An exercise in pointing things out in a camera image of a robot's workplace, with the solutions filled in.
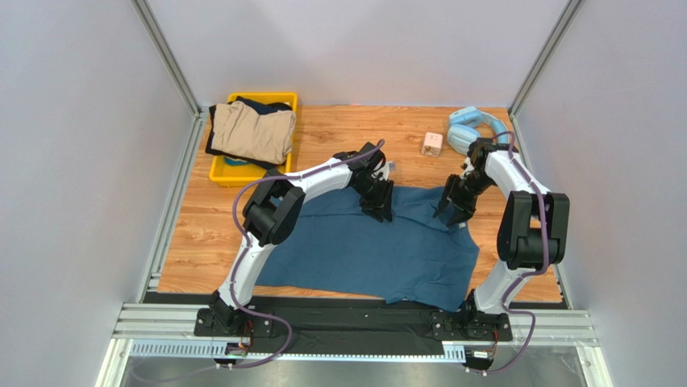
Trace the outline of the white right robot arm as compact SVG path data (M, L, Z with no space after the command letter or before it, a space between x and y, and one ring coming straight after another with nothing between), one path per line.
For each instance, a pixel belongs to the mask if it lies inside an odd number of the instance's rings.
M532 277L563 260L570 201L538 182L513 144L479 138L469 145L463 169L448 177L435 216L452 209L447 226L466 223L474 216L479 195L491 186L501 190L506 207L496 238L498 262L447 326L468 339L498 337L514 296Z

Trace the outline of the blue t-shirt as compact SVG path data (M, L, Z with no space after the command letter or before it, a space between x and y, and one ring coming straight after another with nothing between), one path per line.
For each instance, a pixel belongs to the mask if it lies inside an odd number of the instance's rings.
M354 293L457 310L479 254L468 226L435 216L442 188L399 186L392 222L363 214L351 188L304 204L295 230L269 255L263 286Z

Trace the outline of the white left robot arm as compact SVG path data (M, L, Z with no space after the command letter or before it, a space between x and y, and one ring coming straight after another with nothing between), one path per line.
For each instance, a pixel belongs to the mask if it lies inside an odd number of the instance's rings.
M271 252L294 231L302 207L309 200L334 190L352 188L359 195L360 210L374 220L390 222L394 183L383 140L366 143L358 152L340 152L322 164L295 173L269 170L247 185L253 190L242 215L232 216L242 242L230 273L209 302L209 320L222 333L243 331L247 308L257 279Z

